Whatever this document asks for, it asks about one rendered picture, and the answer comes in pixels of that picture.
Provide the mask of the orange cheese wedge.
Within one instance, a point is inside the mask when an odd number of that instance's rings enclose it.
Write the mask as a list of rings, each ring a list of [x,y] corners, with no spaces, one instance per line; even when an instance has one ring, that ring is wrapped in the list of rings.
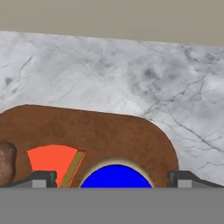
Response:
[[[50,144],[27,151],[33,172],[56,172],[58,188],[71,186],[74,177],[86,156],[84,150],[66,145]]]

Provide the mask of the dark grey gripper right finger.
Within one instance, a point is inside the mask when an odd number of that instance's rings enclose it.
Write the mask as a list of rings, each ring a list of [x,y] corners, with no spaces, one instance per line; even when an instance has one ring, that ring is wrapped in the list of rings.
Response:
[[[201,179],[194,175],[191,171],[169,171],[168,187],[172,188],[202,188],[202,187],[218,187],[222,185]]]

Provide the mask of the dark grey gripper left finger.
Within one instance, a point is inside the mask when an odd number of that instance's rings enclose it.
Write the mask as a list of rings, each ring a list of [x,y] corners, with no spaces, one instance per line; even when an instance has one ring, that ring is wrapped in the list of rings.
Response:
[[[28,187],[28,188],[56,188],[56,171],[34,171],[29,176],[22,178],[11,184],[0,185],[6,187]]]

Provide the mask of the blue-capped condiment bottle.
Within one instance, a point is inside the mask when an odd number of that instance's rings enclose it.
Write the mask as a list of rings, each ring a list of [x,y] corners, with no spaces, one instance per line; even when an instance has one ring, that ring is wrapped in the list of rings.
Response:
[[[150,175],[126,159],[107,159],[95,164],[84,175],[80,188],[153,188]]]

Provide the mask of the brown wooden cutting board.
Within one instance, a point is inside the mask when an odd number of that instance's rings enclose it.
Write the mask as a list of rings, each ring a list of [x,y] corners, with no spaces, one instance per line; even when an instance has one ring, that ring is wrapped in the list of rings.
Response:
[[[23,105],[0,114],[0,141],[17,147],[16,178],[31,172],[26,151],[63,144],[86,152],[72,186],[80,185],[93,167],[123,159],[139,167],[155,187],[167,186],[167,172],[177,170],[176,151],[155,124],[131,115],[70,108]]]

